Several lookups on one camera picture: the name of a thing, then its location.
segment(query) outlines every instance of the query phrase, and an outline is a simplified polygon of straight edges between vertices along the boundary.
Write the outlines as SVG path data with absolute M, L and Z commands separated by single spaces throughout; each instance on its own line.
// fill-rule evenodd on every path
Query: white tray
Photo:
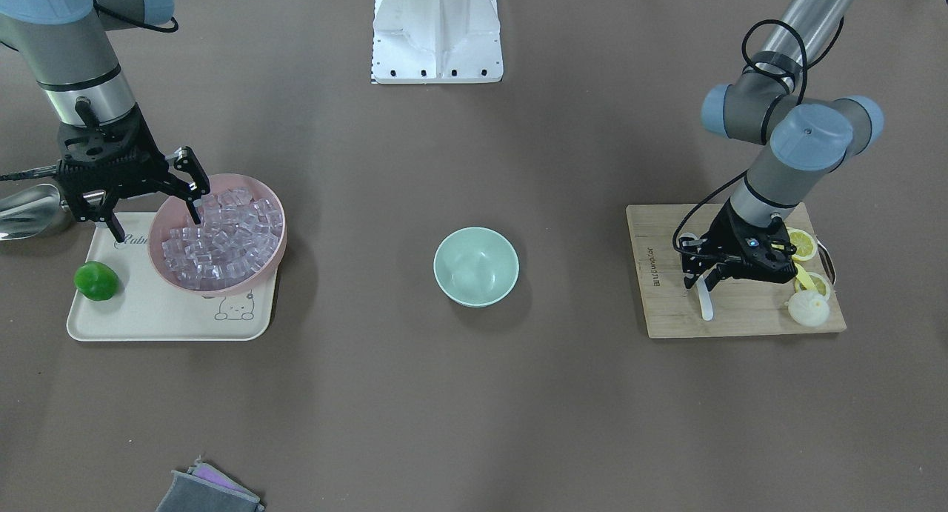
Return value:
M 105 302 L 76 292 L 65 324 L 69 336 L 79 341 L 247 341 L 270 326 L 275 271 L 239 296 L 190 295 L 165 282 L 148 258 L 155 213 L 119 212 L 116 217 L 125 229 L 125 243 L 97 227 L 86 259 L 115 270 L 122 289 Z

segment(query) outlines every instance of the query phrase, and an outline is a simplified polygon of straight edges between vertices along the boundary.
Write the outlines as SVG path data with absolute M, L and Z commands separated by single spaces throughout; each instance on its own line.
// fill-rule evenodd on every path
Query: mint green bowl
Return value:
M 480 308 L 503 299 L 514 289 L 519 272 L 514 246 L 489 228 L 455 231 L 434 253 L 434 279 L 464 306 Z

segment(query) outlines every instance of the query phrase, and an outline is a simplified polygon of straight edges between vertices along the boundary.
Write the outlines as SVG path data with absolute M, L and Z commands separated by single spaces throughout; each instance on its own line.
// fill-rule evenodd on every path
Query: metal scoop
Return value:
M 0 199 L 0 242 L 64 230 L 72 215 L 53 184 L 38 184 Z

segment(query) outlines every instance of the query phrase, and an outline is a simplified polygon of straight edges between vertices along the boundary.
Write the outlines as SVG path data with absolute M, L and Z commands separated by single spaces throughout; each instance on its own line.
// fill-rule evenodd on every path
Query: gray table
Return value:
M 373 0 L 177 0 L 179 33 L 113 33 L 159 145 L 284 201 L 275 315 L 250 343 L 78 343 L 91 226 L 0 243 L 0 510 L 152 510 L 198 455 L 274 512 L 943 510 L 944 0 L 856 0 L 812 72 L 887 112 L 808 198 L 849 330 L 644 330 L 624 207 L 752 161 L 698 110 L 789 1 L 500 0 L 487 86 L 369 84 Z M 56 127 L 0 50 L 4 170 L 50 163 Z M 521 255 L 485 310 L 431 276 L 467 225 Z

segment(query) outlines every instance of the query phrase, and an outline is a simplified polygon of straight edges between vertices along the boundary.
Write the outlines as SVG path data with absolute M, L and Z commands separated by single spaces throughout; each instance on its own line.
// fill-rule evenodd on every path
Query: robotic arm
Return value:
M 125 239 L 113 213 L 119 199 L 160 191 L 185 201 L 199 222 L 207 174 L 188 147 L 168 157 L 158 150 L 105 36 L 132 26 L 158 30 L 174 22 L 172 12 L 173 0 L 0 0 L 0 43 L 26 59 L 61 122 L 57 164 L 0 180 L 54 178 L 73 217 L 108 227 L 117 242 Z
M 712 290 L 727 278 L 776 283 L 795 278 L 791 256 L 796 249 L 785 219 L 816 182 L 879 137 L 884 115 L 873 100 L 803 97 L 807 72 L 816 63 L 808 53 L 822 49 L 833 30 L 842 28 L 852 2 L 792 0 L 782 20 L 752 27 L 751 32 L 763 24 L 778 25 L 761 52 L 744 54 L 747 66 L 737 83 L 714 87 L 705 98 L 705 128 L 764 147 L 746 172 L 715 192 L 738 182 L 701 238 L 679 238 L 684 222 L 678 226 L 673 246 L 681 253 L 685 287 L 701 282 Z M 791 98 L 797 89 L 799 97 Z

